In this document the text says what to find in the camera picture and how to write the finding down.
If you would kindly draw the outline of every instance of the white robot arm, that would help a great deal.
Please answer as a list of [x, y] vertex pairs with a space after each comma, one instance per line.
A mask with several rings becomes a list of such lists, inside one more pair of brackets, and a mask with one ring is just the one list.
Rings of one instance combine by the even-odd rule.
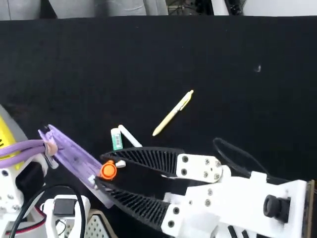
[[230, 168], [215, 157], [188, 154], [178, 156], [176, 173], [179, 178], [209, 184], [188, 187], [185, 196], [176, 196], [174, 201], [169, 196], [172, 204], [161, 227], [166, 234], [184, 238], [256, 238], [257, 234], [301, 238], [306, 233], [307, 198], [314, 193], [311, 183], [296, 180], [273, 185], [267, 182], [266, 174], [258, 172], [252, 172], [250, 178], [232, 177]]

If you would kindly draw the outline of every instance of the white chalk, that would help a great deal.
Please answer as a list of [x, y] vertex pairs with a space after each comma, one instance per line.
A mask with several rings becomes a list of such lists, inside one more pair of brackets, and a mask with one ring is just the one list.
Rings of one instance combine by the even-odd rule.
[[119, 125], [118, 128], [134, 147], [142, 147], [142, 145], [137, 141], [137, 139], [134, 138], [134, 136], [123, 125]]

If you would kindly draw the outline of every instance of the pen clip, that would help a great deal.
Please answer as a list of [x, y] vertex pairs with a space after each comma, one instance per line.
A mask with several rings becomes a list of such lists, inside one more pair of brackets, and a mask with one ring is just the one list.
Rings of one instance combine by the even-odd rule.
[[180, 111], [183, 110], [183, 108], [189, 103], [189, 101], [191, 100], [192, 95], [184, 102], [184, 104], [180, 107]]

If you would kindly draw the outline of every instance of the white bracket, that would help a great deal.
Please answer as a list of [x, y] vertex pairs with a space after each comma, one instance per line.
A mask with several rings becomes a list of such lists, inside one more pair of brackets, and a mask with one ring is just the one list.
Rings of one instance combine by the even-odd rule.
[[222, 166], [215, 156], [180, 154], [177, 156], [176, 175], [209, 183], [219, 181]]

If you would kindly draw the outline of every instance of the white wall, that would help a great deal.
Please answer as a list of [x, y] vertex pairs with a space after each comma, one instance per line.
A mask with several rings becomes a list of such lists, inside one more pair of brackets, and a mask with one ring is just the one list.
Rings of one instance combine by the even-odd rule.
[[317, 0], [246, 0], [246, 16], [317, 15]]

